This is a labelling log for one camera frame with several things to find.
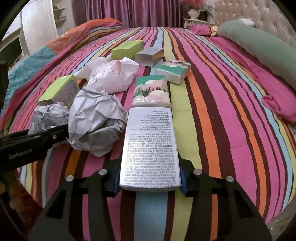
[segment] plastic bag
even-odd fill
[[[109,94],[126,91],[131,85],[139,64],[129,58],[113,60],[94,69],[89,78],[87,87]]]
[[[128,112],[115,95],[85,87],[69,111],[68,141],[74,149],[101,157],[112,150],[127,118]]]
[[[88,63],[85,64],[85,66],[78,72],[76,72],[74,75],[76,77],[77,80],[83,80],[86,79],[87,81],[89,81],[89,77],[91,75],[91,72],[103,65],[103,64],[107,64],[108,62],[112,61],[112,55],[108,55],[106,58],[104,57],[96,57],[94,59],[92,59],[91,61],[89,61]]]

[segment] green box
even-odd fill
[[[39,98],[38,104],[46,106],[63,102],[69,109],[76,95],[80,91],[74,75],[67,75],[56,79]]]
[[[136,53],[144,49],[143,40],[125,42],[111,50],[112,58],[122,60],[124,57],[135,60]]]

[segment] crumpled white paper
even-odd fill
[[[89,77],[91,75],[91,72],[103,65],[103,64],[107,64],[108,62],[111,62],[113,59],[112,59],[112,54],[108,55],[106,58],[104,57],[95,57],[93,58],[91,61],[89,61],[88,63],[85,64],[84,67],[81,68],[80,71],[76,72],[74,75],[75,75],[75,78],[77,80],[83,80],[83,79],[86,79],[87,81],[89,81]]]
[[[115,95],[85,87],[69,110],[69,143],[101,157],[112,150],[123,132],[128,112]]]
[[[64,103],[58,102],[47,106],[36,107],[28,135],[68,124],[68,110]]]
[[[113,60],[95,68],[90,75],[88,87],[109,94],[126,91],[131,85],[139,64],[129,58]]]

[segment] cream headboard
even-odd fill
[[[249,18],[264,30],[296,48],[296,32],[272,0],[216,0],[215,23]]]

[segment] metal bolt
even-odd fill
[[[227,176],[226,180],[229,181],[230,183],[234,182],[234,178],[232,176]]]
[[[202,170],[201,169],[194,169],[193,173],[194,173],[194,175],[199,176],[202,174]]]
[[[107,174],[107,170],[106,169],[101,169],[101,170],[99,170],[99,174],[100,175],[106,175]]]
[[[67,182],[72,182],[74,180],[74,177],[72,175],[69,175],[66,177]]]

